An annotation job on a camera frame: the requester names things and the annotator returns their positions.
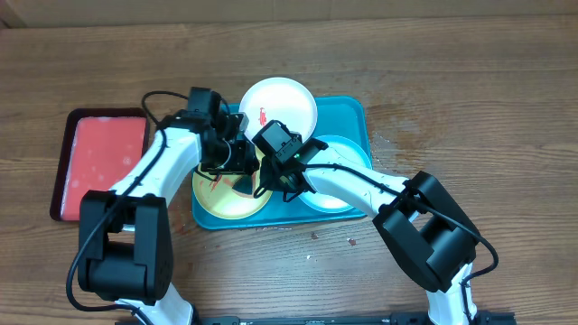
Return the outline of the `cardboard back panel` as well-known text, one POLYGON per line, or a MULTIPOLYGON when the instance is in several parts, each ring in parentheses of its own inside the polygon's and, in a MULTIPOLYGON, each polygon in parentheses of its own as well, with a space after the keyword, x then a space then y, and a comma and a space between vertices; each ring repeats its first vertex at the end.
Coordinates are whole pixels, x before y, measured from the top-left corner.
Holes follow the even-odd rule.
POLYGON ((575 0, 1 0, 3 28, 576 13, 575 0))

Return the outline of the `dark red water tray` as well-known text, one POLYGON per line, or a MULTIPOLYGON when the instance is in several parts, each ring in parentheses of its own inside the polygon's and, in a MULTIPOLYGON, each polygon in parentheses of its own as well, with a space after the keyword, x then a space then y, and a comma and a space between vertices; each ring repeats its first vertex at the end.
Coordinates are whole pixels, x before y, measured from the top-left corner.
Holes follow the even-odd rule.
POLYGON ((146 151, 149 123, 137 107, 77 108, 66 121, 51 198, 50 217, 78 221, 89 190, 108 190, 146 151))

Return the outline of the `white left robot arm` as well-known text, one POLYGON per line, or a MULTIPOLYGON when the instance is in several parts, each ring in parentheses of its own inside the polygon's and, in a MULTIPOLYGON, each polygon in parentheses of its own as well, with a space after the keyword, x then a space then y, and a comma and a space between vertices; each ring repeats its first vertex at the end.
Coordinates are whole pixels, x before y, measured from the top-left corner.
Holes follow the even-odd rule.
POLYGON ((242 139, 249 119, 210 88, 191 88, 185 108, 154 118, 154 141, 109 190, 80 203, 79 251, 66 280, 69 303, 84 312, 130 311, 142 324, 197 324, 172 283, 168 207, 197 167, 214 175, 250 175, 255 147, 242 139))

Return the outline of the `yellow-green plate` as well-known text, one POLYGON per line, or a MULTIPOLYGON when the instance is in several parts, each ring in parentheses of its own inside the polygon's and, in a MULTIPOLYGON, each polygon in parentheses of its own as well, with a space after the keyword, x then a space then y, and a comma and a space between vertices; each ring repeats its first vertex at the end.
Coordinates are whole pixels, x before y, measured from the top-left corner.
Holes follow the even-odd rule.
MULTIPOLYGON (((225 220, 237 220, 255 215, 269 201, 272 192, 254 199, 232 190, 232 185, 242 175, 210 176, 196 171, 192 177, 192 190, 195 199, 212 216, 225 220)), ((253 191, 259 185, 259 170, 249 175, 253 179, 253 191)))

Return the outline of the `light blue plate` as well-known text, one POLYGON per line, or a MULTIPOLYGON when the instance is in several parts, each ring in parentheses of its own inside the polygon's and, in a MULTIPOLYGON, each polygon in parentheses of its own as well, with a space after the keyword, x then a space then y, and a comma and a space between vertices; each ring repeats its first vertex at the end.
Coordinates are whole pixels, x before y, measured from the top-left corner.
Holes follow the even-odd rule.
MULTIPOLYGON (((321 135, 317 139, 325 142, 330 148, 335 149, 337 153, 350 161, 364 165, 369 169, 372 168, 372 162, 367 153, 352 140, 339 135, 321 135)), ((299 199, 310 208, 323 213, 335 214, 353 209, 346 202, 319 192, 311 193, 307 191, 301 194, 299 199)))

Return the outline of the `green and tan sponge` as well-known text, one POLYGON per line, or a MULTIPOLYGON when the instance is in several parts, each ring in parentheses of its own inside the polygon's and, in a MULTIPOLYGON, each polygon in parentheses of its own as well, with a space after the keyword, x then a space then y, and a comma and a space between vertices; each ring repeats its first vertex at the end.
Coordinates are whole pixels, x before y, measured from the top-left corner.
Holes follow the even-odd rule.
POLYGON ((253 179, 249 175, 242 175, 236 182, 232 185, 232 190, 252 196, 253 195, 253 179))

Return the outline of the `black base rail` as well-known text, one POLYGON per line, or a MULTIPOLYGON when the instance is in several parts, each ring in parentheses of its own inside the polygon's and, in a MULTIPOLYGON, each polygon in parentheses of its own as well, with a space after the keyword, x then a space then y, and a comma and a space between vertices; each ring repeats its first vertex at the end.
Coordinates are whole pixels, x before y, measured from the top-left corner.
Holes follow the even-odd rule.
MULTIPOLYGON (((266 318, 240 319, 236 316, 199 318, 193 316, 192 324, 202 325, 425 325, 433 324, 427 312, 394 312, 383 317, 328 317, 328 318, 266 318)), ((479 311, 472 324, 516 325, 512 312, 479 311)))

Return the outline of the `blue plastic tray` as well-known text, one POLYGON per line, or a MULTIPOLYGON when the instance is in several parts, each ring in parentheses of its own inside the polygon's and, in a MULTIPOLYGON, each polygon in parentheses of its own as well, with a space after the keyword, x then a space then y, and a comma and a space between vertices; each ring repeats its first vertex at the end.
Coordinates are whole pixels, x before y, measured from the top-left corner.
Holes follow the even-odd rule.
MULTIPOLYGON (((318 122, 313 135, 315 137, 321 135, 346 137, 358 144, 370 159, 368 131, 362 105, 355 98, 345 96, 317 97, 315 101, 318 107, 318 122)), ((335 214, 323 213, 310 208, 299 197, 285 203, 281 192, 272 192, 269 201, 255 215, 237 220, 225 220, 212 216, 200 206, 193 193, 192 216, 203 228, 221 230, 362 218, 364 214, 357 209, 335 214)))

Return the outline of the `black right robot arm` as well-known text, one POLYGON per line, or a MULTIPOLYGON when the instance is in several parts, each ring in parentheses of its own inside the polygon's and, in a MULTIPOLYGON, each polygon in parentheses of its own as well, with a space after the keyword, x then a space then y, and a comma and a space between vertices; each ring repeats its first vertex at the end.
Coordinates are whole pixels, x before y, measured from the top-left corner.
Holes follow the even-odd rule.
POLYGON ((317 192, 362 211, 398 266, 425 289, 430 322, 473 323, 470 275, 480 232, 434 176, 376 172, 277 120, 252 141, 265 156, 259 191, 279 190, 286 201, 317 192))

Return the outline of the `white plate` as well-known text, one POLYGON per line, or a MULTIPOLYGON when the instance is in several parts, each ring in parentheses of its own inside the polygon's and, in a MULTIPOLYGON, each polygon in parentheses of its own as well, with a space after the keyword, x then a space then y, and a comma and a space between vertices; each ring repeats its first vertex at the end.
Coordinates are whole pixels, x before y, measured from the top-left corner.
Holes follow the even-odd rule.
POLYGON ((318 108, 312 93, 296 80, 282 77, 263 79, 242 97, 238 107, 248 118, 245 137, 252 140, 271 120, 309 139, 316 127, 318 108))

